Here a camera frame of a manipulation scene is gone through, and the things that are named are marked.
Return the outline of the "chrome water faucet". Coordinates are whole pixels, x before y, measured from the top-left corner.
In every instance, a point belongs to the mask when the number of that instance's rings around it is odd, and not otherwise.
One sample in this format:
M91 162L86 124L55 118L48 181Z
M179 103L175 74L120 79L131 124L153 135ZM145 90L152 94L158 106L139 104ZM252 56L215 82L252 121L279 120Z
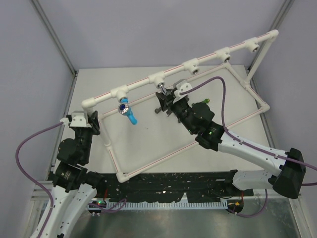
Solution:
M159 87L159 89L161 90L161 93L162 93L163 95L170 95L170 93L171 93L170 89L165 88L165 86L164 86L163 83L160 83L160 84L158 85L158 87Z

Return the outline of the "white PVC pipe frame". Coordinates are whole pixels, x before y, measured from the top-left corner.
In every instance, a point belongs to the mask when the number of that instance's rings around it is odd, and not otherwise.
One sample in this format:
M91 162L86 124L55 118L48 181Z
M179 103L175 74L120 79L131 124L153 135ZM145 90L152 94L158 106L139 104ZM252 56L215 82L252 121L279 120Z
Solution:
M228 63L203 66L195 75L184 64L173 68L79 70L72 101L97 110L101 120L101 133L93 139L87 168L116 173L120 180L140 173L260 170L237 156L202 148L175 116L154 111L158 105L157 82L172 86L180 79L187 79L197 85L216 75L226 83L227 127L256 142L265 142L260 114L269 106L244 83L246 72L241 66ZM128 99L136 125L118 112L122 98Z

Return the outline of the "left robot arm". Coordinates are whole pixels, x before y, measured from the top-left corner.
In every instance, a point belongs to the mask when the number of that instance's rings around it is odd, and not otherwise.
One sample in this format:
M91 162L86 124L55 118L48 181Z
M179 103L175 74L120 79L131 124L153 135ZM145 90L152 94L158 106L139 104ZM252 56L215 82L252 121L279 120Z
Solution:
M88 171L92 138L100 134L98 113L74 111L63 120L75 132L58 146L59 165L53 174L51 198L31 235L33 238L67 238L94 197L106 191L105 177Z

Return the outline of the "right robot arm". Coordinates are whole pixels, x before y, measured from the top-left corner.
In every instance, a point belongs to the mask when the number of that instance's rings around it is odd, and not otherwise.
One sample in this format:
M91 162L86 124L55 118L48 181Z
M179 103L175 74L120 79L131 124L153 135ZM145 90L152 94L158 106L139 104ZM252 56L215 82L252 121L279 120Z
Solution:
M299 196L306 168L299 150L291 148L286 152L268 148L226 131L212 119L214 113L206 103L189 106L186 97L174 101L173 90L167 94L156 93L161 110L174 114L195 140L205 149L231 154L253 163L261 170L234 171L233 178L224 183L229 195L236 195L247 189L273 189L276 193L291 199Z

